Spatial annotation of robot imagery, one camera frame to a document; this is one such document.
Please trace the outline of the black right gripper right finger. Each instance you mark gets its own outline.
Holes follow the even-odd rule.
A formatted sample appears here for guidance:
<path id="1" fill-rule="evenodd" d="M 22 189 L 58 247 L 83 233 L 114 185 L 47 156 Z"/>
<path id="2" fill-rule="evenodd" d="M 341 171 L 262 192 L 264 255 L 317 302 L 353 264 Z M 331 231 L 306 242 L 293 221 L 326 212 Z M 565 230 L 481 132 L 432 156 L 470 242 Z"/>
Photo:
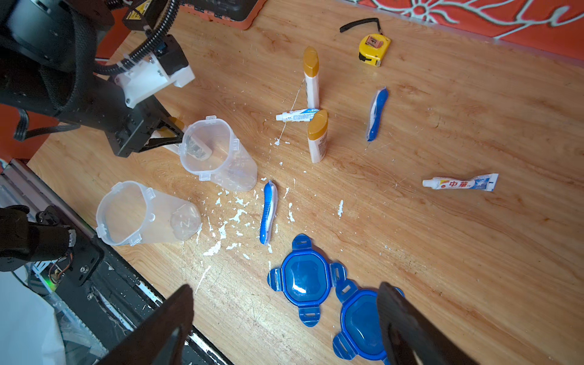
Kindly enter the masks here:
<path id="1" fill-rule="evenodd" d="M 387 282 L 377 292 L 377 310 L 389 363 L 477 363 Z"/>

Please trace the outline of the clear plastic container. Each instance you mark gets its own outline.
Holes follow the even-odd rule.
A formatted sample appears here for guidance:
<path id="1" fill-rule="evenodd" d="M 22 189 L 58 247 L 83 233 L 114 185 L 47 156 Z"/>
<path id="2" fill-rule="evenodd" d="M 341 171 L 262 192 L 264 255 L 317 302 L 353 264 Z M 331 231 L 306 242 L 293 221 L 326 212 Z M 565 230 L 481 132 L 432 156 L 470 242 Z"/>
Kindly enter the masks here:
<path id="1" fill-rule="evenodd" d="M 103 197 L 96 213 L 96 232 L 110 246 L 176 243 L 202 227 L 193 203 L 138 182 L 119 182 Z"/>
<path id="2" fill-rule="evenodd" d="M 230 125 L 216 116 L 191 124 L 178 155 L 182 166 L 202 182 L 233 192 L 248 192 L 257 183 L 258 167 Z"/>

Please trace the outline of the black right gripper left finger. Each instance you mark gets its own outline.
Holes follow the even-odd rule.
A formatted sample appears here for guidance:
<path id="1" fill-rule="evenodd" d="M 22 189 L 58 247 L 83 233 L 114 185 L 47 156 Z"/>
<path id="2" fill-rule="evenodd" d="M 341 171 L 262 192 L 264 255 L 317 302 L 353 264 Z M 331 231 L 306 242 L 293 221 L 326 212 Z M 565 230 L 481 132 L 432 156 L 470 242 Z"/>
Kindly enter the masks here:
<path id="1" fill-rule="evenodd" d="M 181 364 L 193 318 L 193 289 L 184 284 L 99 363 Z"/>

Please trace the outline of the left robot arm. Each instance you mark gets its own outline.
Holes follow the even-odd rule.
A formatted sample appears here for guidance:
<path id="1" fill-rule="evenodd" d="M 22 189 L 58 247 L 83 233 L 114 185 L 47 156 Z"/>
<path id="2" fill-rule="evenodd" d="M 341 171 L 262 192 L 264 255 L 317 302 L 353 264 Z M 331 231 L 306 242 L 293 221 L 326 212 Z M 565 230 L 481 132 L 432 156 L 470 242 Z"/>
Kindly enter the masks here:
<path id="1" fill-rule="evenodd" d="M 97 47 L 115 24 L 113 11 L 138 15 L 145 40 L 112 65 L 97 61 Z M 68 132 L 87 126 L 105 133 L 116 156 L 181 143 L 182 127 L 156 98 L 182 88 L 194 74 L 170 29 L 177 1 L 3 1 L 1 102 L 19 113 L 14 138 Z"/>

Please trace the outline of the white red toothpaste tube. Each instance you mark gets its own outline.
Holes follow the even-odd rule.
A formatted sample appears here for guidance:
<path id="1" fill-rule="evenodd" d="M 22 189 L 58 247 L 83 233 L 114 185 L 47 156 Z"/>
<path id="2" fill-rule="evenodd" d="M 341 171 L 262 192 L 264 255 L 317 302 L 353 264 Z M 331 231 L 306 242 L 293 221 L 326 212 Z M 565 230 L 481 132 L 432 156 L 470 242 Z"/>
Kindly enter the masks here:
<path id="1" fill-rule="evenodd" d="M 497 184 L 498 177 L 498 173 L 475 176 L 468 180 L 453 179 L 450 177 L 434 177 L 432 179 L 424 179 L 422 181 L 422 186 L 433 190 L 471 189 L 492 192 Z"/>

